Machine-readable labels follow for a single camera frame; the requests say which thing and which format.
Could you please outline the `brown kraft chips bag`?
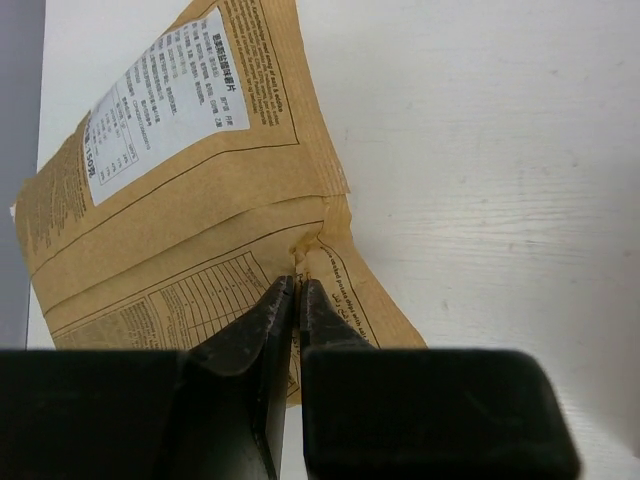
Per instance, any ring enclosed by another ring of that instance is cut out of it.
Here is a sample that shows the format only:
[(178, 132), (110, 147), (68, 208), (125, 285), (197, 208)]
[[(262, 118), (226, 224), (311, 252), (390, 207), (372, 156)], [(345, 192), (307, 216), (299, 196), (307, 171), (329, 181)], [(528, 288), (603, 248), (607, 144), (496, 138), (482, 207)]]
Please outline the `brown kraft chips bag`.
[(59, 349), (189, 349), (279, 276), (376, 347), (423, 339), (357, 251), (292, 1), (194, 1), (22, 187)]

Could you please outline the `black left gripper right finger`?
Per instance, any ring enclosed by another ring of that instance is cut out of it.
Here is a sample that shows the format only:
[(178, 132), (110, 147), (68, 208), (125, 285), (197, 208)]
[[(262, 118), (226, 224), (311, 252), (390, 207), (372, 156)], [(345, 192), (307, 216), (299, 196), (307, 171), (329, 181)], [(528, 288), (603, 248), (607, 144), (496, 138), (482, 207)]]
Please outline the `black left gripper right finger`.
[(550, 380), (516, 350), (376, 348), (322, 284), (300, 295), (303, 451), (312, 479), (576, 479)]

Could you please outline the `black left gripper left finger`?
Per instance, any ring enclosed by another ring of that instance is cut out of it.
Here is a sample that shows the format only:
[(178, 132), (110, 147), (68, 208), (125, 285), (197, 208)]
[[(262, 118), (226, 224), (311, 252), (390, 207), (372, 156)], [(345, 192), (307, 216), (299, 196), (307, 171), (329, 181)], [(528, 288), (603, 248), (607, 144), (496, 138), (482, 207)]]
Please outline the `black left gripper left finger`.
[(1, 355), (5, 479), (276, 479), (294, 320), (277, 279), (190, 350)]

